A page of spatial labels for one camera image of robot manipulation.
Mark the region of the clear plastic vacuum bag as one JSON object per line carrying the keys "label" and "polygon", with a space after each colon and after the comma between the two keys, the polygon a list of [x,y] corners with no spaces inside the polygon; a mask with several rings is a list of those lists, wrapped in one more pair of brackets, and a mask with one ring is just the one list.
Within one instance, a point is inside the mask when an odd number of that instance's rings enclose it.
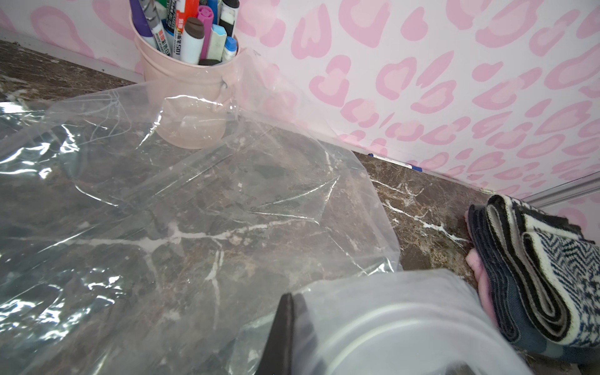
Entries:
{"label": "clear plastic vacuum bag", "polygon": [[240,98],[178,148],[146,85],[1,47],[2,373],[254,374],[286,293],[299,373],[530,373],[464,259],[484,194]]}

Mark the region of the pink fluffy blanket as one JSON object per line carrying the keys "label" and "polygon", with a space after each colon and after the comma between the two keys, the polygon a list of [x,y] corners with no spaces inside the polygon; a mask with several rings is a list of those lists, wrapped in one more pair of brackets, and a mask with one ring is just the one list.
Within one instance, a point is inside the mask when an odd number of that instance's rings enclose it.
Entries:
{"label": "pink fluffy blanket", "polygon": [[468,251],[468,254],[466,256],[467,265],[473,271],[474,278],[477,283],[477,293],[481,302],[481,307],[483,308],[487,316],[490,318],[491,322],[497,328],[499,328],[498,320],[493,306],[490,279],[480,254],[481,242],[479,241],[474,226],[471,223],[470,214],[468,211],[465,212],[464,218],[467,224],[467,231],[470,236],[470,240],[473,243],[472,249]]}

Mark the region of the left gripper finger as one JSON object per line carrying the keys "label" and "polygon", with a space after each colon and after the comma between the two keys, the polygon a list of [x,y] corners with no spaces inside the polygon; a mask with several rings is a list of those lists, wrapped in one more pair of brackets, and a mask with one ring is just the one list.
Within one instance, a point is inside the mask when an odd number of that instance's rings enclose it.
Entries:
{"label": "left gripper finger", "polygon": [[292,374],[295,322],[306,309],[302,294],[281,296],[256,374]]}

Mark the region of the black white houndstooth knit blanket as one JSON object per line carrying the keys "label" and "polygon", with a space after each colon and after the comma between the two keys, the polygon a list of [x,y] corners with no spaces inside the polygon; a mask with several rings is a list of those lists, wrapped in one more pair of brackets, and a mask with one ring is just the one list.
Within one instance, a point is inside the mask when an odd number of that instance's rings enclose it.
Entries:
{"label": "black white houndstooth knit blanket", "polygon": [[485,215],[531,323],[559,345],[597,347],[598,245],[566,218],[506,195],[489,198]]}

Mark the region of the navy plaid blanket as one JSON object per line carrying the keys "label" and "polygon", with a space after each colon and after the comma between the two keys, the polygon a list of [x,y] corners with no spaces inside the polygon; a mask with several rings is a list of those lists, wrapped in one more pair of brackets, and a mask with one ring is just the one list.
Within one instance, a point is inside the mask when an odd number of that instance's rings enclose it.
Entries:
{"label": "navy plaid blanket", "polygon": [[534,327],[520,300],[515,277],[495,246],[484,206],[472,205],[468,212],[481,242],[480,254],[490,279],[498,329],[504,338],[518,348],[551,359],[576,364],[598,363],[598,346],[577,348],[558,345],[550,342]]}

